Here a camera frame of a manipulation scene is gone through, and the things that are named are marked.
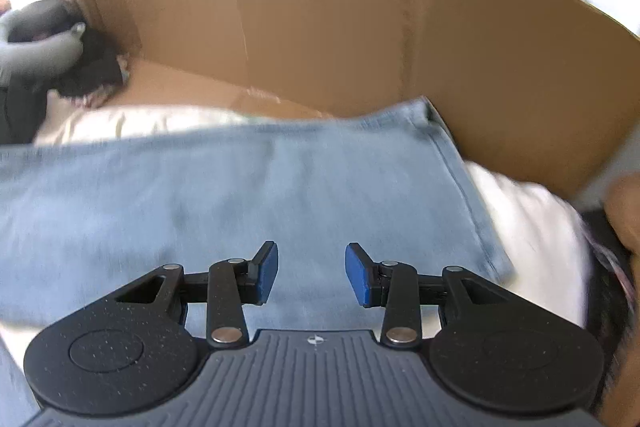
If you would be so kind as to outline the light blue denim shorts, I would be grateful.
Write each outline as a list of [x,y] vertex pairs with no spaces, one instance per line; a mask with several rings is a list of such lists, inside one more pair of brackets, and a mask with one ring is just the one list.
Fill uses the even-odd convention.
[[372,329],[349,243],[426,273],[513,271],[423,98],[359,119],[254,121],[1,152],[1,317],[49,325],[159,265],[203,270],[265,241],[281,265],[251,329]]

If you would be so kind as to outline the cream bear print bedsheet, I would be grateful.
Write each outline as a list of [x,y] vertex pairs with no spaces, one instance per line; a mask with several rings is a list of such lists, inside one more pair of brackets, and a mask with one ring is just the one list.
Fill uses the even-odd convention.
[[[35,137],[38,146],[139,138],[246,124],[229,109],[122,106],[96,110],[54,103]],[[538,184],[518,183],[479,165],[465,165],[480,191],[513,274],[511,291],[578,325],[585,322],[590,273],[577,211]]]

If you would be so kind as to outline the folded brown garment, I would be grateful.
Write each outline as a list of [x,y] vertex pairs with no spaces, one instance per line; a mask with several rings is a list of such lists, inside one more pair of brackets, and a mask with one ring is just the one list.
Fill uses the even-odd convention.
[[625,297],[622,337],[614,351],[600,420],[607,426],[639,424],[639,175],[624,174],[605,194],[601,237],[618,262],[616,277]]

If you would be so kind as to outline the brown cardboard sheet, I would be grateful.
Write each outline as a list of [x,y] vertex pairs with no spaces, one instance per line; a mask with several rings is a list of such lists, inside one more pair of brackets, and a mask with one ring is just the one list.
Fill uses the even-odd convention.
[[639,40],[582,0],[72,0],[122,105],[352,117],[426,96],[462,155],[572,197],[639,119]]

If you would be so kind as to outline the black garment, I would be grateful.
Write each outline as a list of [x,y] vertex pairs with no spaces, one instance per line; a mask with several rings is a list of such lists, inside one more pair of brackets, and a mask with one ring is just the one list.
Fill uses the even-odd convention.
[[13,74],[1,88],[1,144],[29,144],[47,116],[48,95],[58,92],[79,104],[101,104],[125,86],[126,61],[99,31],[87,29],[79,61],[51,79]]

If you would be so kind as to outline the grey neck pillow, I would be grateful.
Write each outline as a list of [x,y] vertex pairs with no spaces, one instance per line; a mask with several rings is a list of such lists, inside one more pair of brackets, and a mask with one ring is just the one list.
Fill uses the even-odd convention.
[[86,22],[65,0],[40,0],[1,17],[1,86],[43,82],[71,69],[84,52]]

